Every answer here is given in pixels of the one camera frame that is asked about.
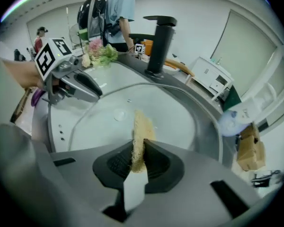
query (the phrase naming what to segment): person wearing red shirt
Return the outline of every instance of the person wearing red shirt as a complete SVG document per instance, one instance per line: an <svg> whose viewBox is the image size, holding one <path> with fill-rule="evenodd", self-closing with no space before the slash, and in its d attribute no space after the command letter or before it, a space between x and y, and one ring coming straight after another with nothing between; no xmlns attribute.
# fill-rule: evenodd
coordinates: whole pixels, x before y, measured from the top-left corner
<svg viewBox="0 0 284 227"><path fill-rule="evenodd" d="M40 27L37 30L37 38L35 39L35 42L34 42L34 49L36 51L36 54L38 54L38 52L41 50L43 46L41 38L45 36L46 32L48 32L48 30L44 27Z"/></svg>

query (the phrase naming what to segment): blue t-shirt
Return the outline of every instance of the blue t-shirt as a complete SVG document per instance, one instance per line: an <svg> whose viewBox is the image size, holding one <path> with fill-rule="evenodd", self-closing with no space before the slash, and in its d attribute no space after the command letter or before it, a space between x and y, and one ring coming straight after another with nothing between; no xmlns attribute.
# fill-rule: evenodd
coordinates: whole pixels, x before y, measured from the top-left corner
<svg viewBox="0 0 284 227"><path fill-rule="evenodd" d="M107 0L106 8L106 24L112 24L114 26L120 17L128 19L128 21L134 21L134 7L135 0ZM123 34L119 31L115 36L111 36L106 33L108 42L125 43Z"/></svg>

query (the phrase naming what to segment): cardboard box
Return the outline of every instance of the cardboard box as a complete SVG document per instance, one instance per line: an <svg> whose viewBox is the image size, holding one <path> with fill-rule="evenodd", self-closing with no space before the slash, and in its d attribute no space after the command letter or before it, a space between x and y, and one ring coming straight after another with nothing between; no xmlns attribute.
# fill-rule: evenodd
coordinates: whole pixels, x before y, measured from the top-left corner
<svg viewBox="0 0 284 227"><path fill-rule="evenodd" d="M241 140L237 162L244 171L258 170L265 166L264 144L254 135Z"/></svg>
<svg viewBox="0 0 284 227"><path fill-rule="evenodd" d="M247 139L250 136L254 136L256 139L260 141L260 132L255 123L252 123L245 130L241 132L241 139Z"/></svg>

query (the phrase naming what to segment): black faucet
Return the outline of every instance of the black faucet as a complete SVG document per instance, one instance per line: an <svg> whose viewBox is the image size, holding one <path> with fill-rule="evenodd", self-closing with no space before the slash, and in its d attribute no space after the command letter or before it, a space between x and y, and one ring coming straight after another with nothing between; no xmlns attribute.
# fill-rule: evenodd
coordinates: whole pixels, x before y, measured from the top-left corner
<svg viewBox="0 0 284 227"><path fill-rule="evenodd" d="M155 35L129 34L129 37L153 41L150 62L145 72L159 78L175 32L173 27L177 25L177 20L169 16L147 16L143 18L157 21Z"/></svg>

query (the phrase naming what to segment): forearm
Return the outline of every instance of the forearm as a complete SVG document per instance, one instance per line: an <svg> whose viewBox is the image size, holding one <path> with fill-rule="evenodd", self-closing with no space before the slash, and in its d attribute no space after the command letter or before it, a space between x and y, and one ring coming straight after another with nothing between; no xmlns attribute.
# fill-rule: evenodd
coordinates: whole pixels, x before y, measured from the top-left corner
<svg viewBox="0 0 284 227"><path fill-rule="evenodd" d="M41 78L34 62L3 60L3 63L21 87L39 86Z"/></svg>
<svg viewBox="0 0 284 227"><path fill-rule="evenodd" d="M129 34L131 33L131 28L129 26L128 19L120 18L119 25L120 25L124 40L127 44L127 48L128 50L130 50L133 48L134 44L133 44L133 40L129 37Z"/></svg>

